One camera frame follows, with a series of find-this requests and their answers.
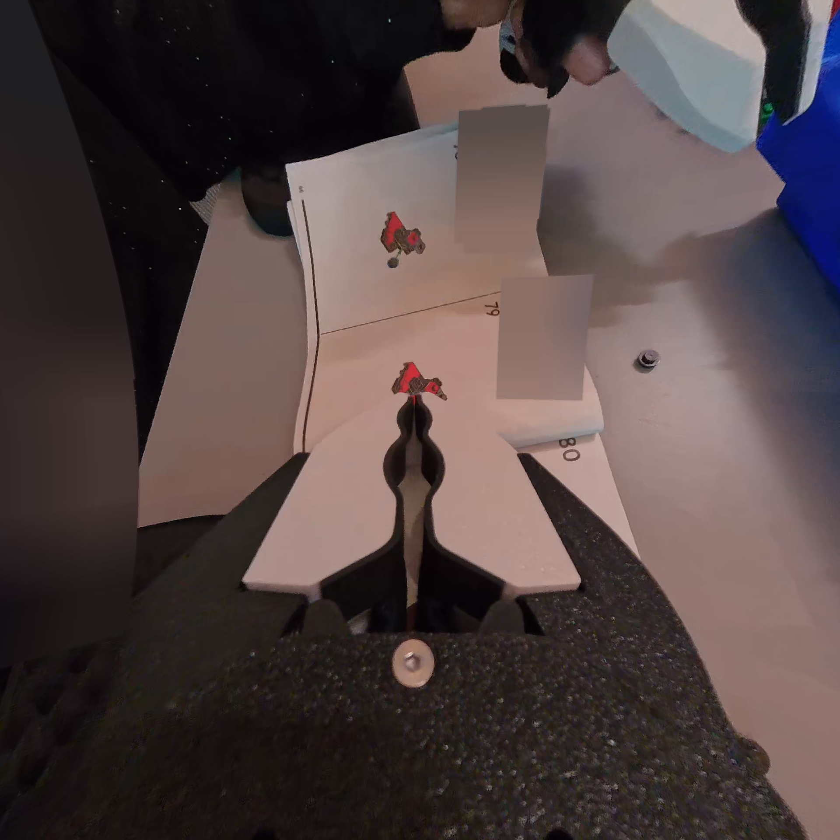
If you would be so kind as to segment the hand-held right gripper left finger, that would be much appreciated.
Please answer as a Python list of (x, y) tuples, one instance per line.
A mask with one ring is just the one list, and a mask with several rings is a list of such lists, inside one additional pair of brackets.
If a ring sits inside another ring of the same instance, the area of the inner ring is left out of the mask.
[(381, 402), (306, 454), (244, 588), (328, 600), (344, 618), (406, 618), (400, 484), (414, 412), (414, 401)]

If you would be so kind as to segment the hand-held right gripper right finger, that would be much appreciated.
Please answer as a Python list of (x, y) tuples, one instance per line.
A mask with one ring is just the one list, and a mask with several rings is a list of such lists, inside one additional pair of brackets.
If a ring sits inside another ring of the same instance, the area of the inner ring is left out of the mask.
[(477, 413), (419, 401), (429, 485), (418, 600), (482, 618), (498, 601), (573, 592), (581, 575), (518, 452)]

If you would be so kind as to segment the person's left forearm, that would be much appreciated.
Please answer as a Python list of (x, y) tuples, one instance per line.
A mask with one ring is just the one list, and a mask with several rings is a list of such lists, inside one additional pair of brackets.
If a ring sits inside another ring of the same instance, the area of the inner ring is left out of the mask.
[(492, 28), (508, 17), (518, 1), (439, 1), (444, 25), (451, 31)]

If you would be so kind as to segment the person's left hand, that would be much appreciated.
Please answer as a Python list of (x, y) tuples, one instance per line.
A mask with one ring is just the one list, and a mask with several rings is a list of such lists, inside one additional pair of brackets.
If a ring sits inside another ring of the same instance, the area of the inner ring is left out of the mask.
[(514, 1), (499, 33), (500, 67), (548, 98), (571, 79), (590, 86), (618, 71), (606, 42), (628, 1)]

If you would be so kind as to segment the large blue plastic bin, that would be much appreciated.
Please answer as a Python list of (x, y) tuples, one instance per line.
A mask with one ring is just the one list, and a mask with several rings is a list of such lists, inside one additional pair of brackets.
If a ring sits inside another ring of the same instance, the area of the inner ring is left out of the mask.
[(758, 150), (784, 188), (777, 207), (827, 281), (839, 289), (839, 2), (834, 1), (810, 108), (783, 125), (772, 116)]

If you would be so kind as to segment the white instruction booklet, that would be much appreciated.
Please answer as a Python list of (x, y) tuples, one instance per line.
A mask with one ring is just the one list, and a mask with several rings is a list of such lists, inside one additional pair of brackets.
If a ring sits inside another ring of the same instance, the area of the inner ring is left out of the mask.
[(637, 553), (585, 367), (592, 278), (550, 277), (536, 235), (465, 251), (457, 143), (455, 123), (435, 125), (290, 166), (308, 333), (294, 450), (383, 402), (414, 362)]

